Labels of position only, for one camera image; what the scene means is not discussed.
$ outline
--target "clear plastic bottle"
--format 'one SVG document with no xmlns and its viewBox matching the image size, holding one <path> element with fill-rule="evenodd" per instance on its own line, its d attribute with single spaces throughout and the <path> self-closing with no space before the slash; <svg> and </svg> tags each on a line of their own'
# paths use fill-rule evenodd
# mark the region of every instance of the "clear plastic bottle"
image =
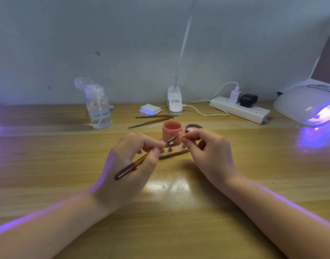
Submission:
<svg viewBox="0 0 330 259">
<path fill-rule="evenodd" d="M 97 83 L 91 83 L 84 89 L 86 105 L 92 126 L 95 129 L 105 129 L 112 125 L 110 105 L 104 88 Z"/>
</svg>

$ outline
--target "wood grain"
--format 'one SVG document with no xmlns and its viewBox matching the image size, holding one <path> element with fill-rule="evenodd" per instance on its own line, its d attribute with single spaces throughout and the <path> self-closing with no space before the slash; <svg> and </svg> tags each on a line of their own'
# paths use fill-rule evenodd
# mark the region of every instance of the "wood grain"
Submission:
<svg viewBox="0 0 330 259">
<path fill-rule="evenodd" d="M 167 113 L 164 104 L 155 105 Z M 193 105 L 206 114 L 219 113 L 206 104 Z M 92 128 L 85 105 L 0 107 L 0 225 L 91 186 L 110 148 L 137 123 L 140 106 L 116 105 L 113 125 L 105 130 Z M 274 110 L 265 125 L 236 116 L 203 117 L 193 109 L 174 119 L 226 136 L 243 174 L 330 221 L 330 130 L 320 134 Z M 132 132 L 161 139 L 161 130 L 142 126 Z M 187 153 L 160 160 L 133 203 L 97 223 L 56 258 L 284 256 L 207 181 Z"/>
</svg>

